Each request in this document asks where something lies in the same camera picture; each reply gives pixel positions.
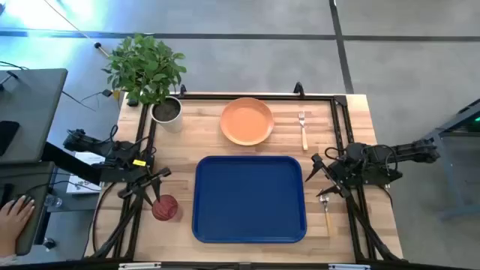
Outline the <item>grey desk top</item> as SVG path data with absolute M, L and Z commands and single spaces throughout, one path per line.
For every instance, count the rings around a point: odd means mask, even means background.
M 19 124 L 0 164 L 41 159 L 67 75 L 64 68 L 0 70 L 0 122 Z

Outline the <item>white printed paper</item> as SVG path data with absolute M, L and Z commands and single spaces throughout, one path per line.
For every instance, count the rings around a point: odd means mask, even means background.
M 104 157 L 91 152 L 76 152 L 75 157 L 88 165 L 105 161 Z M 92 184 L 79 176 L 71 175 L 67 183 L 66 193 L 72 195 L 98 194 L 101 192 L 101 188 L 102 186 Z

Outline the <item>black aluminium table frame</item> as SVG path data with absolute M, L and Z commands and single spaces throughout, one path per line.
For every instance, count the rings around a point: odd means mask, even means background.
M 171 175 L 160 190 L 174 196 L 179 214 L 172 220 L 156 220 L 149 205 L 135 220 L 137 234 L 126 230 L 115 254 L 136 261 L 233 263 L 351 263 L 354 251 L 345 202 L 332 196 L 328 204 L 333 236 L 329 237 L 325 212 L 317 193 L 329 181 L 317 174 L 304 184 L 307 233 L 293 244 L 206 244 L 192 233 L 195 170 L 210 155 L 289 155 L 311 171 L 311 156 L 332 154 L 340 143 L 376 144 L 367 98 L 363 94 L 321 95 L 261 94 L 274 116 L 269 138 L 255 146 L 230 142 L 221 132 L 219 119 L 231 94 L 188 93 L 182 98 L 183 128 L 167 133 L 158 127 L 151 133 L 156 169 L 169 167 Z M 302 148 L 299 113 L 305 114 L 308 150 Z

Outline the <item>thin rod with black knob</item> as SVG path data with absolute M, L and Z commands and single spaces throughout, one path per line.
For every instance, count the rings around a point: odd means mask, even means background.
M 103 49 L 102 45 L 100 42 L 94 41 L 91 37 L 89 37 L 84 31 L 80 30 L 78 27 L 76 27 L 66 16 L 64 16 L 62 13 L 57 11 L 47 0 L 42 0 L 49 8 L 51 8 L 57 15 L 59 15 L 67 24 L 69 24 L 71 27 L 73 27 L 78 33 L 80 33 L 84 38 L 87 40 L 91 41 L 93 43 L 93 46 L 95 49 L 99 50 L 103 55 L 106 57 L 109 57 L 110 54 Z

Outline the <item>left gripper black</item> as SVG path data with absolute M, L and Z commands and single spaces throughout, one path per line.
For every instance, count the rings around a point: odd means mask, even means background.
M 156 173 L 151 173 L 148 167 L 135 167 L 133 169 L 109 168 L 101 169 L 99 182 L 126 183 L 128 187 L 118 192 L 118 197 L 125 199 L 135 194 L 141 200 L 145 200 L 150 206 L 153 206 L 149 195 L 146 193 L 146 187 L 152 186 L 155 199 L 160 201 L 161 177 L 167 177 L 171 174 L 168 167 L 160 169 Z

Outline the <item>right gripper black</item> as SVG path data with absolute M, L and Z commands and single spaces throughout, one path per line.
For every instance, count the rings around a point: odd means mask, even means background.
M 341 197 L 349 197 L 351 193 L 347 188 L 359 185 L 388 185 L 399 179 L 403 174 L 398 171 L 398 157 L 396 154 L 387 154 L 384 158 L 371 158 L 366 154 L 351 156 L 344 154 L 334 158 L 329 165 L 323 159 L 314 154 L 311 157 L 313 169 L 305 179 L 308 182 L 319 171 L 332 183 L 331 187 L 321 189 L 316 197 L 326 194 L 340 194 Z

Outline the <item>long black bar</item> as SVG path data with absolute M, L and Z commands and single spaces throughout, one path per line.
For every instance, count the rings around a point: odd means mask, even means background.
M 95 169 L 49 142 L 43 148 L 41 160 L 53 162 L 58 168 L 79 176 L 92 184 L 98 185 L 101 182 L 99 169 Z

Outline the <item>green plant in white pot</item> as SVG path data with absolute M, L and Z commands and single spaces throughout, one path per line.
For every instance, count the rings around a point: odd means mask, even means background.
M 172 92 L 182 85 L 185 58 L 161 40 L 136 34 L 126 37 L 109 54 L 102 69 L 113 91 L 149 106 L 151 118 L 170 133 L 183 128 L 183 106 Z

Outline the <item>pink faceted plastic cup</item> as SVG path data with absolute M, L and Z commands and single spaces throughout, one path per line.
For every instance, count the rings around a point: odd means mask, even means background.
M 173 219 L 179 210 L 177 200 L 169 194 L 161 195 L 153 202 L 151 212 L 159 221 L 169 221 Z

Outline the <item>person's hand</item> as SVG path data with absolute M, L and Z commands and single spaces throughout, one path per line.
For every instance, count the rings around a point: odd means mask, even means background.
M 16 254 L 17 239 L 35 210 L 35 201 L 23 195 L 0 209 L 0 258 Z

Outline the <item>orange plate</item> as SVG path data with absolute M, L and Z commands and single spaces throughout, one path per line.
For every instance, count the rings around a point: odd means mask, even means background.
M 220 115 L 220 129 L 231 142 L 254 146 L 266 140 L 275 121 L 272 111 L 261 100 L 241 97 L 229 102 Z

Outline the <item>fork with wooden handle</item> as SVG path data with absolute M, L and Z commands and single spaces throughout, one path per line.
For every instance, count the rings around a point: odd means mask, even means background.
M 305 130 L 305 113 L 300 112 L 298 114 L 298 120 L 299 124 L 301 125 L 301 140 L 302 140 L 302 148 L 304 151 L 308 150 L 308 141 L 307 141 L 307 135 L 306 135 L 306 130 Z

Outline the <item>black phone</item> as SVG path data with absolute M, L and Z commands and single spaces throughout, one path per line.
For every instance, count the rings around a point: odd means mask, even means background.
M 16 121 L 0 121 L 0 156 L 8 150 L 19 128 Z

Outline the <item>blue plastic tray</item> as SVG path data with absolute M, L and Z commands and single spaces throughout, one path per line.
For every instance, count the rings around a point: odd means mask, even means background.
M 300 163 L 290 156 L 208 156 L 196 166 L 192 233 L 203 243 L 290 244 L 308 230 Z

